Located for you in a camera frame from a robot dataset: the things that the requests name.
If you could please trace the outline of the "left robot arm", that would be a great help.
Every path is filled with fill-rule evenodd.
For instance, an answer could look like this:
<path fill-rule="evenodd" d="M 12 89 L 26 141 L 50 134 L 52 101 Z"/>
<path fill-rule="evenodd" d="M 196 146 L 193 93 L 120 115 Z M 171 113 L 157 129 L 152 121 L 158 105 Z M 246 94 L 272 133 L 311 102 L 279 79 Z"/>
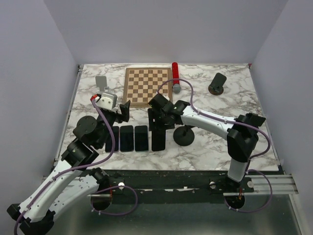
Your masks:
<path fill-rule="evenodd" d="M 49 176 L 35 192 L 19 204 L 7 209 L 15 220 L 14 234 L 21 230 L 25 235 L 45 235 L 55 221 L 83 197 L 97 192 L 104 193 L 109 178 L 97 168 L 98 149 L 103 148 L 108 137 L 113 137 L 115 122 L 129 121 L 130 101 L 120 105 L 120 111 L 101 102 L 96 96 L 91 103 L 98 117 L 79 119 L 73 133 L 75 139 L 67 146 Z"/>

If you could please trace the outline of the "teal-backed phone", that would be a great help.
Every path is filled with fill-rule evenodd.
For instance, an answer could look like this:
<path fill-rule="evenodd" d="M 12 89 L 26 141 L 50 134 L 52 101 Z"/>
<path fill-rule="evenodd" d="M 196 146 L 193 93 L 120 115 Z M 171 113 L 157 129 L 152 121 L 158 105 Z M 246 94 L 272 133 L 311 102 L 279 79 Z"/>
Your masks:
<path fill-rule="evenodd" d="M 146 125 L 140 125 L 134 128 L 134 149 L 136 152 L 149 150 L 148 127 Z"/>

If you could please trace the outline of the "black round phone stand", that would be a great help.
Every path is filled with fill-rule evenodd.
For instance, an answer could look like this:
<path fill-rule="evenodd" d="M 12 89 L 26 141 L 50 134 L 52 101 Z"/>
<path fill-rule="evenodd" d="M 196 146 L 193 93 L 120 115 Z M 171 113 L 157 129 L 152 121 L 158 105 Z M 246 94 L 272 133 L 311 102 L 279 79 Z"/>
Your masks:
<path fill-rule="evenodd" d="M 174 131 L 173 138 L 179 146 L 189 146 L 193 143 L 195 134 L 191 126 L 181 126 Z"/>

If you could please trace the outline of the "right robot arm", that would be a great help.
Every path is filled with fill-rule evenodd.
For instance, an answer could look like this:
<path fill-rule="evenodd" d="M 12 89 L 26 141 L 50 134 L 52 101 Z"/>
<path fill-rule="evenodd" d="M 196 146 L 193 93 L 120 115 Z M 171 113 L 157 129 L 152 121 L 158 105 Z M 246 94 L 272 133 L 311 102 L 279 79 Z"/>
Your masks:
<path fill-rule="evenodd" d="M 165 135 L 173 129 L 173 139 L 179 146 L 189 146 L 195 139 L 197 127 L 226 140 L 231 157 L 225 178 L 225 187 L 235 192 L 243 186 L 243 178 L 252 151 L 259 140 L 259 127 L 264 118 L 252 113 L 235 117 L 223 117 L 193 106 L 191 102 L 178 100 L 172 103 L 162 94 L 156 94 L 149 102 L 149 130 Z"/>

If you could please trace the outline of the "purple-cased black phone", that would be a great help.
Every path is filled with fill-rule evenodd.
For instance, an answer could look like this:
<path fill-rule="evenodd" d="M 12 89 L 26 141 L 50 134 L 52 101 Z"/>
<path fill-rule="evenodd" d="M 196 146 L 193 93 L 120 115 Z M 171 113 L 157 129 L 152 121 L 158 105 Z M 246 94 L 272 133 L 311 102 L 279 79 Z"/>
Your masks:
<path fill-rule="evenodd" d="M 114 136 L 114 152 L 119 151 L 119 127 L 118 126 L 113 126 L 112 131 L 113 131 L 113 136 Z M 109 153 L 112 150 L 112 138 L 109 135 L 105 144 L 105 152 Z"/>

